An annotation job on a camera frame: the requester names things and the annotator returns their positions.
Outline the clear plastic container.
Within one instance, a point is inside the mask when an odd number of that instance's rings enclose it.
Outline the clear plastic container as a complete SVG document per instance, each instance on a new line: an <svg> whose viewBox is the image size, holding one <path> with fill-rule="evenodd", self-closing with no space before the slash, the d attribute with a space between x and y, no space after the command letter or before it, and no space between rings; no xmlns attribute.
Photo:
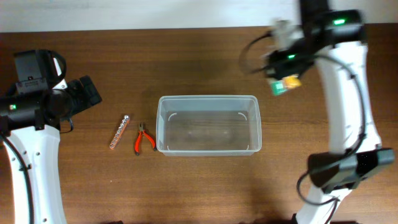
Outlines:
<svg viewBox="0 0 398 224"><path fill-rule="evenodd" d="M251 156L262 148L253 95L175 95L159 100L156 145L165 156Z"/></svg>

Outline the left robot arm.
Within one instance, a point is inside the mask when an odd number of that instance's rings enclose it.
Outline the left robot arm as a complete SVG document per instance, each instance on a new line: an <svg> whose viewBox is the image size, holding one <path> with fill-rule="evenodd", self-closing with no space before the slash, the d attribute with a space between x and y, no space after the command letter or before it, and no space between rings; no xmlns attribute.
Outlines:
<svg viewBox="0 0 398 224"><path fill-rule="evenodd" d="M11 166L14 221L65 223L58 150L61 123L101 103L89 76L65 81L66 60L39 49L14 54L18 82L1 97L1 143Z"/></svg>

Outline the clear pack coloured plugs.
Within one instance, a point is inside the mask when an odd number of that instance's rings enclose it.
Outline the clear pack coloured plugs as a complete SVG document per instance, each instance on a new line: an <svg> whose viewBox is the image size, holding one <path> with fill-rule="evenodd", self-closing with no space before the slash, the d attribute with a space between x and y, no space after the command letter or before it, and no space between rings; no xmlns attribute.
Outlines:
<svg viewBox="0 0 398 224"><path fill-rule="evenodd" d="M284 77L281 80L271 80L269 82L273 95L279 96L283 93L298 88L302 85L297 75Z"/></svg>

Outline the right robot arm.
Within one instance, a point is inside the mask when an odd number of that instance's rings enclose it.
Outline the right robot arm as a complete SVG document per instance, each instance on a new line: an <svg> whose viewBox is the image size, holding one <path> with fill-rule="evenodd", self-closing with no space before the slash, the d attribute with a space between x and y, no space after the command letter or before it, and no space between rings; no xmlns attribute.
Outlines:
<svg viewBox="0 0 398 224"><path fill-rule="evenodd" d="M394 162L382 146L366 78L368 42L361 13L336 11L327 0L300 1L302 37L284 21L274 27L276 50L264 71L275 94L287 91L312 66L321 76L329 122L328 152L308 157L312 185L293 223L330 223L343 199Z"/></svg>

